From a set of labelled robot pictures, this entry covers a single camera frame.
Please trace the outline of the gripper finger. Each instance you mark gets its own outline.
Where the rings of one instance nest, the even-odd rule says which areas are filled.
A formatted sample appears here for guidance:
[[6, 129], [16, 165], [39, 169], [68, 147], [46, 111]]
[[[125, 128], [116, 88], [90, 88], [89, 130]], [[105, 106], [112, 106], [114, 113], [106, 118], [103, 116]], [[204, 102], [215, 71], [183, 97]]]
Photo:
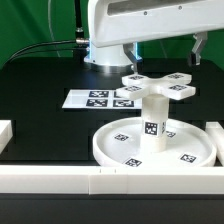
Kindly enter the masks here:
[[132, 44], [124, 44], [123, 50], [124, 50], [125, 55], [128, 57], [128, 59], [132, 63], [131, 68], [132, 68], [133, 72], [137, 73], [138, 72], [138, 59], [133, 54], [133, 45]]
[[207, 32], [195, 33], [193, 35], [193, 38], [195, 40], [195, 44], [188, 56], [188, 64], [190, 66], [198, 66], [201, 61], [201, 52], [208, 40], [208, 33]]

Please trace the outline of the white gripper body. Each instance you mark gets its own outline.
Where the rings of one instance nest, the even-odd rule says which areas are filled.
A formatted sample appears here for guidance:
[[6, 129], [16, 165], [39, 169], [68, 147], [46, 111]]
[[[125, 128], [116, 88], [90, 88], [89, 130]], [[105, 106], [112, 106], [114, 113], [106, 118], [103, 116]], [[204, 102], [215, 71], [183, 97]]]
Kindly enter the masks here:
[[89, 0], [91, 42], [107, 47], [224, 28], [224, 0]]

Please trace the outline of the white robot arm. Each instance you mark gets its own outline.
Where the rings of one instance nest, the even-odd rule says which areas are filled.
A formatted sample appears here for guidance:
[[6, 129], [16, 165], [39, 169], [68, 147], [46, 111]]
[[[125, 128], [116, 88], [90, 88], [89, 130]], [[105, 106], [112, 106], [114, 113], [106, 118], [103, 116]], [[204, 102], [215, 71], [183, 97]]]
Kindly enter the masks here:
[[224, 28], [224, 0], [89, 0], [89, 55], [105, 73], [137, 70], [139, 42], [192, 34], [190, 63], [200, 63], [207, 33]]

